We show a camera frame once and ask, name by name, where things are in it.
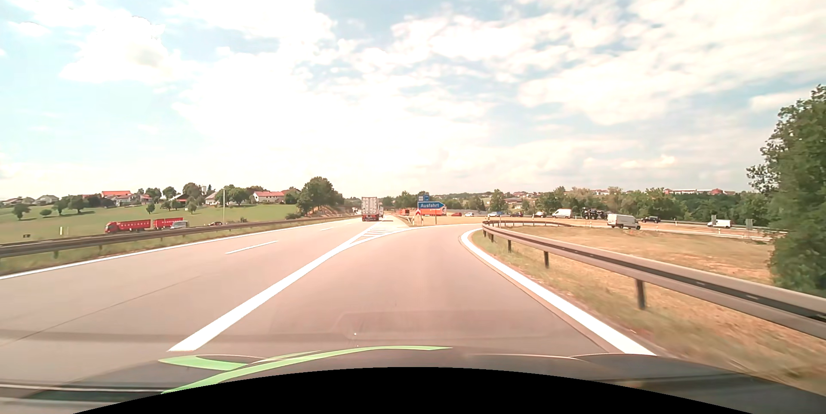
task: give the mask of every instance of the overpass road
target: overpass road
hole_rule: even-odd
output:
[[[347,219],[6,276],[0,383],[374,345],[619,352],[470,251],[462,234],[478,228]],[[145,377],[128,382],[169,382]],[[77,411],[0,399],[0,412]]]

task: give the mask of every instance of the guardrail post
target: guardrail post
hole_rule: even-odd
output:
[[[637,307],[640,310],[645,310],[645,282],[637,280]]]

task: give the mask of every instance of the car hood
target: car hood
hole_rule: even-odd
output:
[[[820,395],[681,359],[629,354],[526,355],[492,348],[439,345],[350,346],[284,355],[173,356],[51,387],[0,383],[0,397],[95,401],[106,405],[245,378],[388,367],[476,368],[571,377],[665,392],[718,405],[726,405],[725,399],[728,399],[720,398],[720,393],[726,396],[735,393],[745,400],[759,399],[759,405],[764,407],[777,405],[779,411],[791,406],[795,412],[826,411],[826,398]],[[728,404],[739,409],[737,402]]]

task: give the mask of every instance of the blue road sign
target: blue road sign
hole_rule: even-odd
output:
[[[443,202],[439,201],[419,201],[419,209],[441,209],[444,207]]]

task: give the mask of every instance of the red trailer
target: red trailer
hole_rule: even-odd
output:
[[[146,220],[125,220],[123,222],[109,222],[106,224],[106,233],[117,233],[122,231],[143,231],[152,227],[152,221]]]
[[[175,217],[173,219],[155,219],[154,229],[168,229],[178,220],[183,220],[183,217]]]

